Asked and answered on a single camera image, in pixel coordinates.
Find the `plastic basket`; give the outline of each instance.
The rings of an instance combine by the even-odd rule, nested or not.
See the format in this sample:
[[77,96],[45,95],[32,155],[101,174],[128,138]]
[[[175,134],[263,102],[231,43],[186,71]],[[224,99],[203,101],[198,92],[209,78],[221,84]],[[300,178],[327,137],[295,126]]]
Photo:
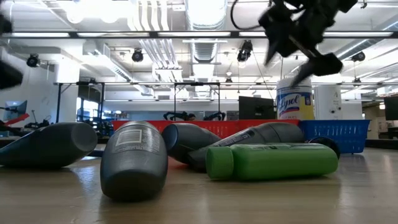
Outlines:
[[[128,121],[112,121],[113,129],[119,129],[124,123]],[[201,128],[205,128],[212,133],[215,133],[220,138],[226,138],[238,132],[237,122],[235,121],[147,121],[155,126],[160,132],[172,123],[190,123],[195,124]]]
[[[128,121],[112,121],[113,129],[114,130],[119,129],[126,122]],[[270,119],[270,120],[240,120],[240,121],[147,121],[147,122],[155,126],[155,128],[157,128],[160,132],[162,132],[167,125],[172,123],[191,123],[201,128],[206,128],[212,133],[218,135],[220,138],[226,138],[246,128],[257,126],[264,123],[286,122],[286,123],[299,125],[300,121]]]
[[328,137],[336,141],[341,153],[361,153],[365,148],[370,120],[301,121],[306,140]]
[[245,130],[246,128],[254,127],[264,123],[270,122],[285,122],[290,124],[299,125],[300,120],[297,119],[267,119],[267,120],[239,120],[238,131]]

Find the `plastic bottle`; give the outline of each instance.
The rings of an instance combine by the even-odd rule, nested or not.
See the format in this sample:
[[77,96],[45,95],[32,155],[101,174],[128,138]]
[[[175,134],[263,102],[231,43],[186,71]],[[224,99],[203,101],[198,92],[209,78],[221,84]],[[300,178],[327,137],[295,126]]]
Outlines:
[[232,146],[233,144],[265,144],[269,142],[304,142],[301,129],[294,124],[272,122],[247,128],[232,136],[199,150],[189,152],[190,167],[198,172],[206,172],[206,152],[209,147]]
[[194,124],[174,123],[162,131],[167,154],[175,160],[188,164],[187,153],[221,140],[211,131]]
[[313,177],[337,170],[335,152],[321,144],[265,144],[211,147],[206,155],[213,180],[271,180]]
[[35,130],[0,149],[0,165],[56,169],[87,156],[97,145],[85,123],[57,123]]
[[165,184],[167,152],[158,130],[145,121],[122,125],[109,139],[101,160],[101,188],[114,200],[139,201]]

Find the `fluorescent light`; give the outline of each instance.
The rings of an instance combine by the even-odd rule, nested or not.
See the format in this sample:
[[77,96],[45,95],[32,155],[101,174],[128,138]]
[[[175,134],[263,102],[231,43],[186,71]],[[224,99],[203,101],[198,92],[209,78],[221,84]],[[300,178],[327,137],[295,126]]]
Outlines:
[[325,32],[324,37],[389,37],[393,32]]
[[107,102],[128,102],[129,100],[105,100]]
[[227,40],[182,40],[184,44],[222,44],[228,43]]
[[159,32],[159,37],[229,37],[231,32]]
[[104,38],[123,38],[123,37],[148,37],[148,32],[78,32],[77,35],[80,37],[101,37]]
[[69,37],[66,32],[15,32],[11,34],[12,37]]
[[239,32],[240,37],[267,37],[265,32]]
[[138,83],[138,85],[169,85],[169,86],[174,86],[174,83],[170,83],[170,82],[142,82],[142,83]]
[[114,82],[114,83],[105,83],[105,85],[131,85],[131,83]]

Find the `green bottle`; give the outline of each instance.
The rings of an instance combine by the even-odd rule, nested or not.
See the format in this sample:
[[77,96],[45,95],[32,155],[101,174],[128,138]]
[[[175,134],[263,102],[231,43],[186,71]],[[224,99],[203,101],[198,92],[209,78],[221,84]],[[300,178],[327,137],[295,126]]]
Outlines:
[[336,153],[321,144],[262,144],[211,147],[206,154],[212,180],[271,180],[313,177],[337,170]]

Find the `red basket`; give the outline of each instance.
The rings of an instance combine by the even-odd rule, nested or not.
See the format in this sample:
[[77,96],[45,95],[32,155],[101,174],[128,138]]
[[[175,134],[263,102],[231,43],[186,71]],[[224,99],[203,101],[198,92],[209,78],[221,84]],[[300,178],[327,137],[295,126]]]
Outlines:
[[[119,129],[124,123],[129,121],[112,121],[113,129],[116,131]],[[147,121],[151,125],[155,126],[160,132],[163,129],[172,123],[190,123],[195,124],[201,128],[206,128],[207,130],[215,133],[220,138],[226,138],[230,135],[237,133],[238,131],[242,131],[246,128],[250,128],[253,126],[257,126],[264,123],[270,122],[286,122],[295,125],[299,125],[299,120],[241,120],[241,121]]]
[[246,128],[254,127],[264,123],[270,122],[285,122],[294,125],[299,125],[300,120],[297,119],[267,119],[267,120],[239,120],[238,122],[238,131],[245,130]]

